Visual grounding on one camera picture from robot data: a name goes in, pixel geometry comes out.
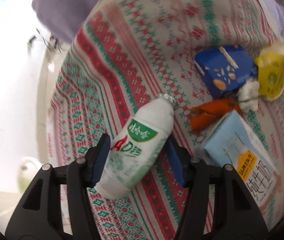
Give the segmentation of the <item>white AD milk bottle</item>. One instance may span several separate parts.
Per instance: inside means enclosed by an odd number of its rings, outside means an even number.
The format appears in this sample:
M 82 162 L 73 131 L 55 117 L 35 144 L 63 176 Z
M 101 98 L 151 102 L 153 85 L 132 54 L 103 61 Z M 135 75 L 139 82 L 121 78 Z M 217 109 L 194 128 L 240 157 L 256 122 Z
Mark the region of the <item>white AD milk bottle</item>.
M 149 172 L 172 133 L 178 101 L 167 93 L 143 105 L 114 138 L 95 190 L 103 198 L 126 196 Z

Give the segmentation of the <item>white polka dot trash bin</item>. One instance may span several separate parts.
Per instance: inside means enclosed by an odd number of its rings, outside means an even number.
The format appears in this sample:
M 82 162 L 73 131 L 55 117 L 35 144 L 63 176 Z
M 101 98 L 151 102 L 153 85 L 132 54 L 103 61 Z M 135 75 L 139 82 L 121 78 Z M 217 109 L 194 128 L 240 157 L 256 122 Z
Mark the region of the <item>white polka dot trash bin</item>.
M 19 165 L 17 170 L 19 193 L 23 194 L 26 191 L 41 167 L 42 163 L 38 159 L 26 159 Z

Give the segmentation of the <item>light blue milk carton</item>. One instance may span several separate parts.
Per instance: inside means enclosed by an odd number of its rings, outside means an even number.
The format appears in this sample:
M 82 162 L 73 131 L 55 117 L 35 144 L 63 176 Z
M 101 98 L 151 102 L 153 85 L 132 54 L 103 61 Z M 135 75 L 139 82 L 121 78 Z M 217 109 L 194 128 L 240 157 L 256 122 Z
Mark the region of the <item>light blue milk carton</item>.
M 202 144 L 209 163 L 232 165 L 260 210 L 273 198 L 280 175 L 268 152 L 250 126 L 237 113 L 227 113 Z

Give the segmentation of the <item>white crumpled tissue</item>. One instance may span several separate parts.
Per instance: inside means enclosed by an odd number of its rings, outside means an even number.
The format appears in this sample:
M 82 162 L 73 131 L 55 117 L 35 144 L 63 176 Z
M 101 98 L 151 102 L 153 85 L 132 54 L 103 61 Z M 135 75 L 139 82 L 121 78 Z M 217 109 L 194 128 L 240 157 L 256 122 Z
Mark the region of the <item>white crumpled tissue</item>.
M 249 113 L 249 111 L 256 112 L 258 110 L 258 90 L 259 82 L 256 80 L 246 81 L 239 89 L 237 101 L 242 112 Z

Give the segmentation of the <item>dark blue snack box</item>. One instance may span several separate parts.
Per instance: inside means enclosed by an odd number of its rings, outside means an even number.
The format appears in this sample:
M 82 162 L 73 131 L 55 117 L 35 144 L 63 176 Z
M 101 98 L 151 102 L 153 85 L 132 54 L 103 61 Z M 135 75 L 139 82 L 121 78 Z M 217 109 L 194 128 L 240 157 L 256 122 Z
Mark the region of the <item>dark blue snack box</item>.
M 256 64 L 240 45 L 203 50 L 195 55 L 194 62 L 214 100 L 257 77 Z

